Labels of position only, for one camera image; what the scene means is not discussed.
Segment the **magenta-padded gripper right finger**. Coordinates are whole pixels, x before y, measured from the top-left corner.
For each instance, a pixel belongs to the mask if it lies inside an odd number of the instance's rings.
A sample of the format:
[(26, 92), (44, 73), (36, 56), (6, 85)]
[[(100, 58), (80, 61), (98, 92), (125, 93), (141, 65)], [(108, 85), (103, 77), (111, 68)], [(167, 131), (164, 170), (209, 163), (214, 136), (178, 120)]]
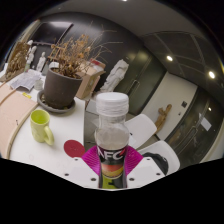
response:
[(125, 156), (125, 180), (128, 189), (148, 185), (164, 177), (164, 173), (151, 157), (144, 157), (132, 147)]

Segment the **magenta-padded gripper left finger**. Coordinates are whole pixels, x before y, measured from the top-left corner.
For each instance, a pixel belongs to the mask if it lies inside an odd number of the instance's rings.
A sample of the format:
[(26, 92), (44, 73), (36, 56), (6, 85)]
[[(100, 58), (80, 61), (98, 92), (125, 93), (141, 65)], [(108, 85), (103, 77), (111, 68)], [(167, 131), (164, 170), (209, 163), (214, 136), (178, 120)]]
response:
[(84, 188), (98, 189), (100, 185), (100, 160), (97, 147), (93, 146), (87, 152), (67, 152), (71, 162), (63, 177)]

